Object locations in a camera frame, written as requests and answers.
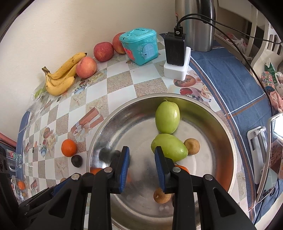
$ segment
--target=white wall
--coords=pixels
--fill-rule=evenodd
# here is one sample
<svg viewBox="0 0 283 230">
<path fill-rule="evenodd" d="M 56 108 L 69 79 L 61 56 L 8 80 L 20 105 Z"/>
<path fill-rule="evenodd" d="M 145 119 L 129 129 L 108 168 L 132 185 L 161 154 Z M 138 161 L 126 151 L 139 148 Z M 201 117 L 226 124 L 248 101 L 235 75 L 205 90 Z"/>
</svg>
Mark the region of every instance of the white wall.
<svg viewBox="0 0 283 230">
<path fill-rule="evenodd" d="M 174 0 L 35 0 L 0 43 L 0 132 L 17 140 L 33 90 L 77 52 L 112 42 L 119 32 L 147 27 L 157 33 L 175 26 Z"/>
</svg>

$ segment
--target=white stripe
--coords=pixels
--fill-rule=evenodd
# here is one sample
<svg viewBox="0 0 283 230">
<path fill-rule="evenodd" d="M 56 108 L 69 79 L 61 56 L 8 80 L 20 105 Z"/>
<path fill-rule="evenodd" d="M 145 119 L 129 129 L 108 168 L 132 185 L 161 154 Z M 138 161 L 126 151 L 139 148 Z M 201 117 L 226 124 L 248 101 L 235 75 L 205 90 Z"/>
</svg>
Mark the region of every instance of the white stripe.
<svg viewBox="0 0 283 230">
<path fill-rule="evenodd" d="M 230 114 L 231 112 L 229 111 L 228 106 L 226 105 L 225 101 L 223 100 L 222 96 L 220 95 L 220 93 L 218 92 L 218 90 L 216 89 L 216 87 L 214 86 L 214 84 L 212 83 L 212 81 L 210 80 L 210 78 L 208 77 L 208 75 L 204 72 L 204 70 L 199 66 L 199 64 L 198 64 L 194 59 L 193 59 L 193 61 L 198 65 L 198 67 L 202 70 L 202 72 L 203 72 L 203 73 L 206 75 L 206 77 L 209 79 L 209 81 L 211 82 L 211 84 L 212 84 L 213 87 L 215 88 L 216 92 L 218 93 L 219 97 L 222 99 L 223 103 L 225 104 L 225 106 L 226 106 L 226 108 L 227 108 L 227 110 L 228 110 L 228 113 Z M 249 157 L 248 157 L 248 152 L 247 152 L 247 149 L 246 149 L 246 147 L 245 147 L 244 140 L 243 140 L 243 138 L 242 138 L 242 135 L 240 134 L 240 130 L 239 130 L 237 124 L 236 124 L 235 119 L 233 118 L 233 116 L 231 116 L 231 118 L 233 119 L 233 121 L 234 121 L 234 123 L 235 123 L 235 126 L 236 126 L 236 128 L 237 128 L 237 130 L 238 130 L 239 136 L 241 137 L 241 140 L 242 140 L 242 143 L 243 143 L 243 146 L 244 146 L 244 149 L 245 149 L 245 152 L 246 152 L 246 155 L 247 155 L 249 164 L 250 164 L 250 170 L 251 170 L 251 172 L 252 172 L 252 177 L 253 177 L 253 179 L 254 179 L 254 172 L 253 172 L 253 170 L 252 170 L 252 165 L 251 165 L 250 159 L 249 159 Z"/>
<path fill-rule="evenodd" d="M 245 105 L 248 105 L 249 103 L 253 102 L 254 100 L 256 100 L 256 99 L 262 97 L 263 95 L 265 95 L 265 93 L 263 93 L 262 95 L 260 95 L 259 97 L 255 98 L 255 99 L 253 99 L 252 101 L 248 102 L 247 104 L 244 104 L 244 105 L 242 105 L 241 107 L 239 107 L 239 108 L 237 108 L 237 109 L 231 111 L 229 114 L 231 114 L 231 113 L 235 112 L 236 110 L 238 110 L 238 109 L 244 107 Z"/>
</svg>

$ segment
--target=metal bowl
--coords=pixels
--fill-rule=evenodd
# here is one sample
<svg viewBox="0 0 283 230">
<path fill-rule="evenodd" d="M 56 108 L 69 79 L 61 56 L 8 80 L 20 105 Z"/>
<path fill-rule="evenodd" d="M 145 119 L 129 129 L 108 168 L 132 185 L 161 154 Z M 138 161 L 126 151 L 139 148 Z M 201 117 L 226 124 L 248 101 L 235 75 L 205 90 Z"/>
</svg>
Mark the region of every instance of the metal bowl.
<svg viewBox="0 0 283 230">
<path fill-rule="evenodd" d="M 111 156 L 123 146 L 130 148 L 130 166 L 126 187 L 121 195 L 111 194 L 114 225 L 130 230 L 165 230 L 172 228 L 173 206 L 169 201 L 158 204 L 153 199 L 159 187 L 151 151 L 151 142 L 158 134 L 155 111 L 164 101 L 175 102 L 181 120 L 173 133 L 181 141 L 195 138 L 200 151 L 177 162 L 191 174 L 212 174 L 231 193 L 237 172 L 237 155 L 232 136 L 219 116 L 206 105 L 186 96 L 159 93 L 133 99 L 112 112 L 96 131 L 89 150 L 88 170 L 105 168 Z M 196 225 L 200 225 L 198 201 L 195 196 Z"/>
</svg>

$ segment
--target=bunch of bananas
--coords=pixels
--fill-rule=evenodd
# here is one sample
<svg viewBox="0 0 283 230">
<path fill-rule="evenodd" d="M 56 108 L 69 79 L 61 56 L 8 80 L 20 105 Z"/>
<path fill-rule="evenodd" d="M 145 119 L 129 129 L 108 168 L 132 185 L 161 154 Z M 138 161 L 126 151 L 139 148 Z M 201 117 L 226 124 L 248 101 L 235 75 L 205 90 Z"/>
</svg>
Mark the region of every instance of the bunch of bananas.
<svg viewBox="0 0 283 230">
<path fill-rule="evenodd" d="M 53 96 L 59 96 L 67 91 L 75 81 L 76 66 L 87 53 L 77 53 L 66 61 L 54 74 L 44 66 L 46 90 Z"/>
</svg>

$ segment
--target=blue plastic container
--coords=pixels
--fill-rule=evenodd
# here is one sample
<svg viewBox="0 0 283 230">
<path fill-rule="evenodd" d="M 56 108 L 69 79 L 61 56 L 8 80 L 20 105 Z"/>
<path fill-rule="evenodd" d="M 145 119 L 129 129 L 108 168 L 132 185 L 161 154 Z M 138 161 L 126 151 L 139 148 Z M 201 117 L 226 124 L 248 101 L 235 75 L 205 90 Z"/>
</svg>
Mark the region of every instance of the blue plastic container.
<svg viewBox="0 0 283 230">
<path fill-rule="evenodd" d="M 156 32 L 152 29 L 136 28 L 119 38 L 129 59 L 138 65 L 158 57 Z"/>
</svg>

